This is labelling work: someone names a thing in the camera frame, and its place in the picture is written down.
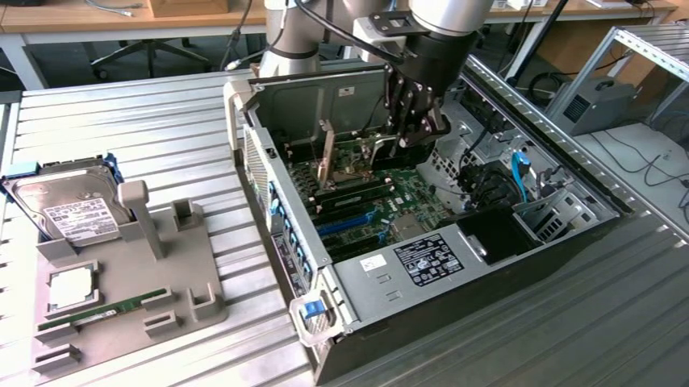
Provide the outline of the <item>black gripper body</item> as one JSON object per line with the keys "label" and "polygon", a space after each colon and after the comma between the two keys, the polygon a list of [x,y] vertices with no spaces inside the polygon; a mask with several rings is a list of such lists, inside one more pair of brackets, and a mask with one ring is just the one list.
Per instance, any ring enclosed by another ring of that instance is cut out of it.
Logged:
{"label": "black gripper body", "polygon": [[403,79],[403,90],[430,89],[434,98],[442,97],[456,81],[470,50],[475,46],[479,32],[463,36],[448,36],[435,32],[408,35],[403,47],[403,63],[391,66],[390,91]]}

